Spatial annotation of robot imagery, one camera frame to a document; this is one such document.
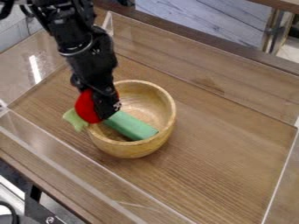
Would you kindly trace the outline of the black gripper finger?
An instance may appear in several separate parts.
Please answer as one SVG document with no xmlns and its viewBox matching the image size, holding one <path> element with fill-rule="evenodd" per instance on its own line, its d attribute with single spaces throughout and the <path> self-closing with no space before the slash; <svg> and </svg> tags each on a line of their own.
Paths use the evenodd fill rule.
<svg viewBox="0 0 299 224">
<path fill-rule="evenodd" d="M 89 84 L 89 79 L 85 77 L 80 77 L 73 74 L 69 77 L 69 84 L 80 91 L 84 92 L 85 90 L 91 90 L 92 86 Z"/>
<path fill-rule="evenodd" d="M 119 100 L 119 93 L 113 87 L 104 87 L 92 91 L 92 101 L 95 103 L 93 109 L 97 118 L 107 120 L 121 107 Z"/>
</svg>

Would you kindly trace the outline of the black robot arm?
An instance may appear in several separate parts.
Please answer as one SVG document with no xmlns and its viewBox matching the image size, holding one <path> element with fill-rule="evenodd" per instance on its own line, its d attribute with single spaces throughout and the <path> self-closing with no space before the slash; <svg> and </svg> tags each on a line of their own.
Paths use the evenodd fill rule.
<svg viewBox="0 0 299 224">
<path fill-rule="evenodd" d="M 91 92 L 95 118 L 108 119 L 120 106 L 113 85 L 117 57 L 112 38 L 95 25 L 92 0 L 0 0 L 0 6 L 0 20 L 8 18 L 14 6 L 36 18 L 69 64 L 71 85 L 81 93 Z"/>
</svg>

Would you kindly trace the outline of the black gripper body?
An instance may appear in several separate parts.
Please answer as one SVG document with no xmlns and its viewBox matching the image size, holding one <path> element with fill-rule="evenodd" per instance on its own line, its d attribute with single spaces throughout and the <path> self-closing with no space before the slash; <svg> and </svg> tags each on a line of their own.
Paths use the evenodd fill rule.
<svg viewBox="0 0 299 224">
<path fill-rule="evenodd" d="M 89 79 L 92 89 L 113 86 L 117 57 L 113 41 L 100 27 L 92 28 L 88 42 L 75 48 L 61 48 L 60 55 L 69 63 L 72 74 Z"/>
</svg>

